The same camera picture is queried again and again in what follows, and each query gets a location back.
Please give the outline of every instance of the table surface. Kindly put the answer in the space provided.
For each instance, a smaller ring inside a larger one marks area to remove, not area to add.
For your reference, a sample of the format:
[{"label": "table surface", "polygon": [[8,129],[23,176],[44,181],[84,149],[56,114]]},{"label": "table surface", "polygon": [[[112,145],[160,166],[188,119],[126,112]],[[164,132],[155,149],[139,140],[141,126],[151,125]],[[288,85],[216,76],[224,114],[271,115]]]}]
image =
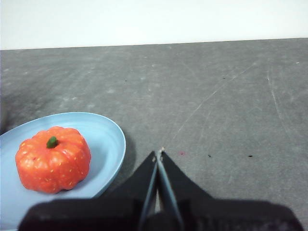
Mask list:
[{"label": "table surface", "polygon": [[1,51],[7,129],[62,112],[114,120],[122,183],[151,150],[216,198],[292,208],[308,229],[308,38]]}]

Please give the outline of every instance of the green pumpkin stem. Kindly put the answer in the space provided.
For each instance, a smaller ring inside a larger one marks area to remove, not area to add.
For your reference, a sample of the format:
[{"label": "green pumpkin stem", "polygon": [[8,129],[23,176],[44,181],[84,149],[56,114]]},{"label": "green pumpkin stem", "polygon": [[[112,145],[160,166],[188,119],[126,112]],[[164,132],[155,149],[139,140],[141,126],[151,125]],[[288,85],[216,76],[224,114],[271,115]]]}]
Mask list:
[{"label": "green pumpkin stem", "polygon": [[47,142],[47,148],[54,148],[58,145],[58,140],[55,136],[51,136]]}]

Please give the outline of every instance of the oval plate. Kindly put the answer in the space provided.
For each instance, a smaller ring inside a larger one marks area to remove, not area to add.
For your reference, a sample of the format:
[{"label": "oval plate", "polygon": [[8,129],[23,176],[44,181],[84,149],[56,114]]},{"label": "oval plate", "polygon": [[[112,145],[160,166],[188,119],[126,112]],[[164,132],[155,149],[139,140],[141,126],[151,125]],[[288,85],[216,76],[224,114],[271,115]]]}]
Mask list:
[{"label": "oval plate", "polygon": [[[28,190],[19,180],[15,163],[16,152],[22,141],[53,126],[75,128],[86,139],[91,151],[89,174],[69,191],[46,194]],[[91,198],[102,194],[117,175],[125,149],[126,141],[121,128],[112,120],[92,113],[50,115],[4,133],[0,136],[1,229],[17,229],[27,210],[37,203],[61,198]]]}]

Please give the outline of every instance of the orange pumpkin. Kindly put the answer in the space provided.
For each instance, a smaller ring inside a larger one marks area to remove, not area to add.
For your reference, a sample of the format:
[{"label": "orange pumpkin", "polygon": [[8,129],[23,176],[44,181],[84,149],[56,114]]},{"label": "orange pumpkin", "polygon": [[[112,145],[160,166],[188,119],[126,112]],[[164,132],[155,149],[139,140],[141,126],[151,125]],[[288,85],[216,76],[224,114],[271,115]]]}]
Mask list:
[{"label": "orange pumpkin", "polygon": [[90,150],[73,128],[52,127],[23,141],[15,157],[24,187],[45,193],[70,190],[90,168]]}]

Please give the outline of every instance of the scratch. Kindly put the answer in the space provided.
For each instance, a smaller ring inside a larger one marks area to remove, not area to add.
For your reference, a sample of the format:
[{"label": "scratch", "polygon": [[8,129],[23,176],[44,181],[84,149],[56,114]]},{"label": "scratch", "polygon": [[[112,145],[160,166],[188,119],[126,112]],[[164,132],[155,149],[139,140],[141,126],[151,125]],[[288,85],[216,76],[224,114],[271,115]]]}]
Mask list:
[{"label": "scratch", "polygon": [[194,76],[196,76],[196,73],[194,72],[194,70],[192,70],[189,66],[187,66],[187,64],[184,61],[181,61],[181,62]]},{"label": "scratch", "polygon": [[222,89],[224,86],[226,86],[229,82],[235,80],[238,76],[241,76],[242,74],[244,74],[246,71],[248,71],[251,67],[253,67],[256,63],[252,63],[252,65],[250,65],[248,68],[246,68],[244,71],[240,72],[239,74],[235,75],[232,79],[230,79],[229,81],[226,81],[224,84],[222,84],[219,88],[217,88],[212,94],[210,94],[208,97],[206,97],[198,106],[196,109],[193,110],[193,112],[188,116],[188,118],[184,121],[184,123],[182,124],[182,126],[179,128],[179,130],[176,132],[176,134],[173,136],[173,138],[171,139],[170,142],[172,142],[176,136],[181,132],[182,128],[184,127],[184,125],[190,120],[190,118],[199,110],[199,108],[206,102],[208,101],[210,98],[212,98],[213,95],[216,94],[217,91],[219,91],[220,89]]},{"label": "scratch", "polygon": [[268,82],[269,82],[269,87],[270,87],[271,95],[273,96],[273,99],[274,99],[274,103],[275,103],[276,111],[277,111],[277,114],[278,114],[278,118],[281,121],[281,124],[282,124],[282,127],[283,127],[285,133],[287,134],[289,139],[291,139],[291,137],[289,136],[289,133],[287,132],[286,126],[285,126],[285,124],[283,122],[283,116],[282,116],[282,114],[281,114],[281,112],[279,110],[278,104],[277,104],[276,95],[275,95],[275,92],[274,92],[274,80],[272,79],[272,81],[270,81],[269,78],[270,78],[269,77],[269,72],[267,72],[267,79],[268,79]]},{"label": "scratch", "polygon": [[205,124],[206,124],[207,119],[209,118],[209,116],[210,116],[211,113],[212,113],[212,110],[207,114],[207,117],[206,117],[206,119],[205,119],[205,121],[204,121],[204,124],[203,124],[202,129],[201,129],[201,132],[200,132],[199,141],[200,141],[200,140],[202,139],[202,137],[203,137],[203,132],[204,132]]},{"label": "scratch", "polygon": [[260,111],[262,111],[262,109],[261,108],[259,108],[259,107],[257,107],[257,106],[255,106],[255,107],[253,107],[253,108],[251,108],[248,112],[246,112],[246,113],[250,113],[252,110],[254,110],[254,109],[258,109],[258,110],[260,110]]},{"label": "scratch", "polygon": [[230,176],[229,176],[229,180],[228,180],[228,183],[227,183],[227,184],[230,184],[230,183],[231,183],[231,181],[232,181],[232,176],[230,175]]}]

